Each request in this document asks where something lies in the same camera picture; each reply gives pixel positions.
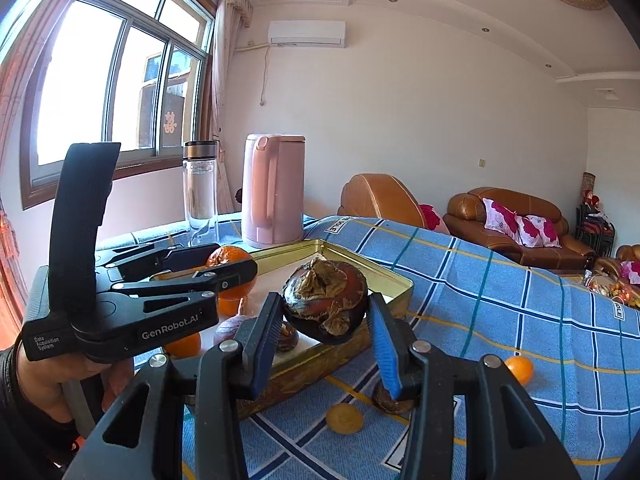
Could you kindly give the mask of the person's left hand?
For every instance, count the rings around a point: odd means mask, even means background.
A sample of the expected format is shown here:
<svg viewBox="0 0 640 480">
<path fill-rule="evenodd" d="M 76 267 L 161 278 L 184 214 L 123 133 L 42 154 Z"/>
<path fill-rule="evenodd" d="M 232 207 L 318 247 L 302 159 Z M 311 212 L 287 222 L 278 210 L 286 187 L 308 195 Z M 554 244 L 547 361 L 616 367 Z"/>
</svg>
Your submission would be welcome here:
<svg viewBox="0 0 640 480">
<path fill-rule="evenodd" d="M 62 385 L 103 375 L 105 380 L 102 411 L 108 410 L 134 376 L 134 361 L 115 364 L 96 363 L 81 353 L 64 354 L 52 359 L 29 361 L 22 344 L 18 345 L 16 379 L 24 399 L 56 422 L 73 419 Z"/>
</svg>

